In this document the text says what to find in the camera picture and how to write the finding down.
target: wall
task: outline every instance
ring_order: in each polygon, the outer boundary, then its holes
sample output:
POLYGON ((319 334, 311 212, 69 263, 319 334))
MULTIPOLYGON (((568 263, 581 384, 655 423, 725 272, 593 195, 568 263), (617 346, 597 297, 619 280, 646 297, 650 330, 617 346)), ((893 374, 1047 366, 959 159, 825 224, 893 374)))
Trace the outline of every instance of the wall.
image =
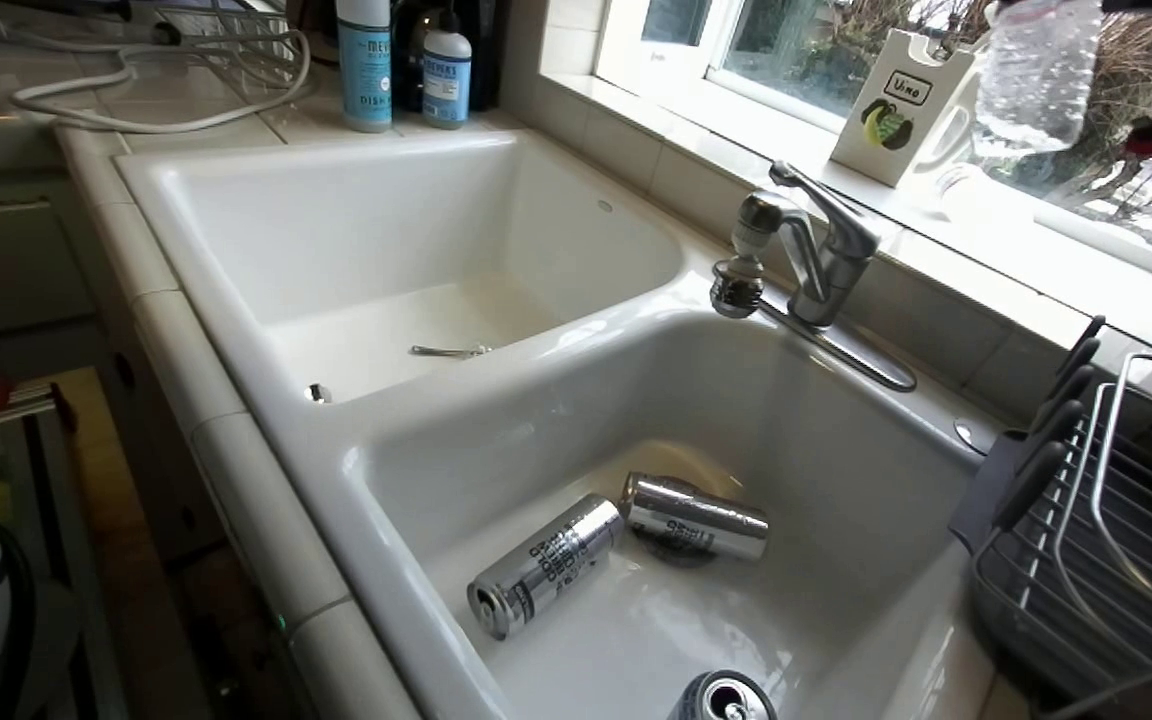
MULTIPOLYGON (((588 75, 598 16, 603 0, 514 0, 498 88, 503 109, 725 243, 736 203, 748 193, 745 179, 695 159, 675 136, 655 136, 538 75, 538 65, 548 73, 588 75)), ((685 146, 725 154, 719 142, 705 133, 685 146)), ((943 388, 985 402, 1011 423, 1037 407, 1060 366, 1060 350, 1047 342, 893 259, 871 263, 844 319, 896 346, 900 356, 930 369, 943 388)))

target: chrome faucet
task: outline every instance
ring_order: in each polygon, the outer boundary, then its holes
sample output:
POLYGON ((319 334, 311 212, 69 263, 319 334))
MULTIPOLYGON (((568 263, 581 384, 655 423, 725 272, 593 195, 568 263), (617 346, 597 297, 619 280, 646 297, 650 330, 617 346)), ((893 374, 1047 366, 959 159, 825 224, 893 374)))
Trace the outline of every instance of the chrome faucet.
POLYGON ((862 277, 874 235, 791 170, 771 165, 771 179, 785 193, 751 193, 738 203, 736 258, 710 267, 710 308, 719 317, 751 317, 763 283, 771 283, 785 294, 791 319, 820 330, 862 277), (771 248, 789 258, 796 287, 769 277, 763 259, 771 248))
POLYGON ((751 193, 738 203, 733 231, 736 258, 710 263, 710 308, 733 319, 763 314, 887 388, 917 388, 911 374, 896 359, 832 330, 874 253, 874 235, 789 165, 771 165, 771 183, 778 183, 778 193, 751 193), (796 272, 796 287, 769 272, 763 259, 777 248, 796 272), (785 297, 785 308, 763 300, 763 283, 785 297))

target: blue bottle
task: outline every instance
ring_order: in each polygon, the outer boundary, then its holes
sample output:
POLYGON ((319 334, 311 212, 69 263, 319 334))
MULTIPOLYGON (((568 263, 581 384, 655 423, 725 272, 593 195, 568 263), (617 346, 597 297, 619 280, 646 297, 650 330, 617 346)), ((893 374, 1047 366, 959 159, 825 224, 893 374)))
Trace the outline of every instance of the blue bottle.
POLYGON ((351 128, 393 126, 388 0, 336 0, 339 103, 351 128))
POLYGON ((468 121, 472 43, 458 33, 422 36, 422 103, 426 126, 457 128, 468 121))

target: metal cylinder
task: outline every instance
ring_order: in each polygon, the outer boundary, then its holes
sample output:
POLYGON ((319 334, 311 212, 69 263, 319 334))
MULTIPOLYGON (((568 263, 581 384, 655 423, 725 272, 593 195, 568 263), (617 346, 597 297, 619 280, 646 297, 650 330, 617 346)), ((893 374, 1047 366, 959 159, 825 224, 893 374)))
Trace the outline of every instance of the metal cylinder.
POLYGON ((701 494, 675 475, 623 475, 623 521, 646 542, 680 554, 710 554, 760 562, 769 547, 769 516, 701 494))
POLYGON ((619 532, 619 508, 603 495, 583 495, 468 583, 472 617, 486 635, 509 642, 608 555, 619 532))
POLYGON ((771 701, 738 674, 705 674, 666 720, 777 720, 771 701))

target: faucet handle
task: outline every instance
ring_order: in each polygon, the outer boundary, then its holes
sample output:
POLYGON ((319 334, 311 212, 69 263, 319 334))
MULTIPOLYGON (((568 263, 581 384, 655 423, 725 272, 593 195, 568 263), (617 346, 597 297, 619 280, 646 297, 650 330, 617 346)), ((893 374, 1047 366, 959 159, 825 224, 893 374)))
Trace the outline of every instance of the faucet handle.
POLYGON ((826 215, 826 224, 841 235, 837 253, 862 259, 880 248, 880 242, 852 212, 844 212, 837 202, 826 202, 825 190, 815 179, 809 179, 799 170, 771 165, 769 176, 778 190, 804 190, 813 195, 813 203, 826 215))

